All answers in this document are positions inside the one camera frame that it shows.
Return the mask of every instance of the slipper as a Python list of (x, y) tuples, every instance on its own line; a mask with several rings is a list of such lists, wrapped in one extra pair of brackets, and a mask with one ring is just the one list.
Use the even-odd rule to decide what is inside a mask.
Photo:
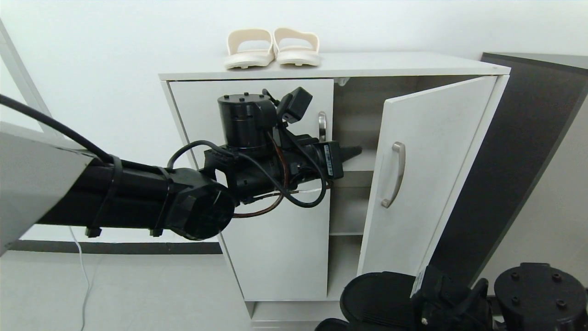
[[(310, 43), (309, 46), (286, 46), (280, 48), (279, 44), (282, 40), (299, 39)], [(295, 65), (319, 65), (319, 37), (310, 32), (300, 32), (289, 28), (278, 28), (273, 32), (273, 41), (276, 45), (277, 55), (276, 62), (279, 64), (295, 64)]]
[[(253, 49), (239, 51), (239, 46), (245, 41), (267, 41), (267, 49)], [(273, 61), (273, 36), (264, 29), (235, 30), (226, 39), (229, 56), (225, 59), (225, 68), (247, 68), (252, 66), (265, 67)]]

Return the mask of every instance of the open cabinet door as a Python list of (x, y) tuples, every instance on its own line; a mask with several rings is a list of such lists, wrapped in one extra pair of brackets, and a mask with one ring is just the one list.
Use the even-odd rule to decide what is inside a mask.
[(386, 100), (358, 275), (416, 275), (496, 77)]

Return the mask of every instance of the black cable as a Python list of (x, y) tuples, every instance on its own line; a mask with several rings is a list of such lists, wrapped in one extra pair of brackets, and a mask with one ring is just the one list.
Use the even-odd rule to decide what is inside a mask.
[(0, 94), (0, 104), (5, 105), (6, 107), (13, 109), (21, 114), (25, 114), (28, 117), (33, 118), (43, 124), (50, 126), (53, 129), (56, 129), (60, 133), (66, 135), (71, 140), (75, 141), (83, 148), (87, 149), (89, 152), (94, 153), (102, 162), (105, 163), (112, 163), (113, 158), (110, 154), (106, 153), (104, 150), (101, 150), (98, 146), (81, 136), (76, 131), (70, 129), (69, 127), (65, 126), (64, 124), (54, 120), (53, 118), (43, 114), (42, 112), (29, 107), (17, 100), (7, 97), (6, 95)]
[(178, 159), (178, 158), (179, 158), (179, 157), (180, 157), (182, 154), (184, 154), (185, 152), (187, 152), (187, 151), (191, 150), (192, 148), (194, 148), (194, 147), (196, 147), (196, 146), (203, 146), (203, 145), (204, 145), (204, 146), (208, 146), (208, 147), (210, 147), (211, 149), (213, 149), (213, 151), (216, 151), (216, 152), (218, 152), (218, 153), (220, 153), (220, 154), (223, 154), (223, 155), (226, 155), (226, 156), (229, 156), (229, 157), (236, 157), (236, 158), (242, 157), (242, 158), (244, 158), (244, 159), (248, 160), (248, 161), (249, 161), (249, 162), (251, 162), (253, 165), (255, 165), (255, 166), (256, 166), (256, 167), (257, 167), (257, 168), (258, 168), (258, 169), (259, 169), (259, 170), (260, 170), (260, 171), (263, 173), (263, 175), (269, 179), (269, 181), (271, 181), (271, 182), (272, 182), (272, 184), (273, 184), (273, 185), (276, 187), (276, 189), (277, 189), (277, 190), (278, 190), (280, 193), (282, 193), (282, 194), (284, 195), (284, 198), (288, 199), (290, 202), (292, 202), (293, 204), (295, 204), (295, 205), (297, 205), (297, 206), (299, 206), (299, 207), (303, 207), (303, 208), (311, 208), (311, 207), (314, 207), (314, 206), (318, 205), (318, 204), (319, 204), (319, 203), (320, 203), (320, 202), (323, 200), (323, 198), (324, 198), (324, 196), (325, 196), (325, 194), (326, 194), (326, 179), (325, 179), (324, 181), (322, 181), (322, 182), (323, 182), (323, 183), (325, 183), (325, 184), (323, 185), (323, 188), (322, 188), (322, 190), (320, 191), (320, 195), (319, 195), (319, 197), (318, 197), (318, 198), (317, 198), (315, 201), (313, 201), (313, 202), (311, 202), (311, 203), (305, 203), (305, 202), (302, 202), (302, 201), (300, 201), (300, 200), (298, 200), (298, 199), (294, 198), (294, 197), (293, 197), (293, 196), (290, 194), (290, 192), (288, 192), (288, 191), (287, 191), (287, 189), (285, 189), (285, 188), (284, 188), (284, 186), (280, 184), (280, 182), (278, 182), (278, 181), (277, 181), (275, 178), (273, 178), (273, 177), (272, 177), (272, 175), (270, 175), (270, 174), (269, 174), (269, 173), (268, 173), (268, 172), (267, 172), (267, 171), (266, 171), (266, 170), (265, 170), (265, 169), (262, 167), (262, 165), (261, 165), (261, 164), (259, 164), (257, 161), (255, 161), (255, 160), (254, 160), (253, 158), (251, 158), (250, 156), (248, 156), (248, 155), (245, 155), (245, 154), (242, 154), (242, 153), (239, 153), (239, 152), (231, 152), (231, 151), (228, 151), (228, 150), (226, 150), (226, 149), (223, 149), (223, 148), (220, 148), (220, 147), (218, 147), (217, 145), (214, 145), (213, 143), (211, 143), (210, 141), (207, 141), (207, 140), (197, 140), (197, 141), (193, 141), (193, 142), (191, 142), (191, 143), (189, 143), (189, 144), (185, 145), (184, 147), (182, 147), (182, 148), (178, 149), (178, 151), (177, 151), (177, 152), (175, 152), (175, 153), (172, 155), (172, 157), (169, 159), (167, 168), (168, 168), (168, 169), (170, 169), (170, 170), (171, 170), (171, 169), (173, 169), (173, 164), (175, 163), (175, 161), (176, 161), (176, 160), (177, 160), (177, 159)]
[(316, 161), (312, 157), (310, 157), (310, 155), (308, 155), (307, 152), (304, 151), (302, 146), (300, 146), (300, 143), (298, 143), (298, 140), (296, 140), (296, 137), (294, 137), (294, 135), (290, 131), (288, 131), (286, 129), (286, 127), (284, 127), (283, 124), (281, 124), (278, 127), (278, 130), (283, 132), (284, 135), (286, 135), (288, 137), (288, 139), (290, 139), (292, 144), (294, 144), (294, 146), (296, 146), (296, 148), (298, 148), (298, 150), (302, 153), (302, 155), (304, 155), (310, 161), (312, 166), (316, 169), (316, 171), (318, 171), (318, 173), (320, 175), (320, 194), (319, 194), (319, 197), (316, 198), (315, 201), (306, 203), (306, 202), (302, 202), (302, 201), (300, 201), (296, 198), (293, 198), (293, 197), (292, 197), (292, 199), (297, 200), (300, 203), (300, 204), (297, 203), (296, 204), (297, 206), (306, 207), (306, 208), (311, 208), (311, 207), (317, 206), (321, 201), (323, 201), (323, 198), (325, 198), (325, 194), (327, 193), (327, 178), (326, 178), (325, 174), (320, 169), (320, 167), (316, 163)]

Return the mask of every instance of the cabinet top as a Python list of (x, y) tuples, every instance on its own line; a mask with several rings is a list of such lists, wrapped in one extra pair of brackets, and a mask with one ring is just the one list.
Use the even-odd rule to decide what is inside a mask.
[(509, 67), (429, 52), (322, 53), (318, 67), (280, 66), (229, 69), (224, 57), (194, 61), (188, 72), (170, 70), (162, 81), (255, 80), (281, 78), (507, 75)]

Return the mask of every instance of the silver handle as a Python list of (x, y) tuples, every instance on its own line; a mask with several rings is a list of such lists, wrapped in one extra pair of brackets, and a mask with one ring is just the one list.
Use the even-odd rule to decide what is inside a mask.
[(404, 178), (404, 169), (406, 165), (406, 147), (403, 143), (397, 141), (392, 145), (392, 151), (398, 153), (398, 176), (396, 178), (396, 186), (394, 186), (394, 192), (392, 192), (392, 197), (390, 200), (384, 199), (382, 200), (382, 206), (385, 208), (389, 208), (390, 205), (396, 199), (398, 195), (398, 191), (400, 191), (400, 186), (402, 185), (402, 179)]
[(319, 113), (319, 141), (327, 141), (327, 114), (324, 111)]

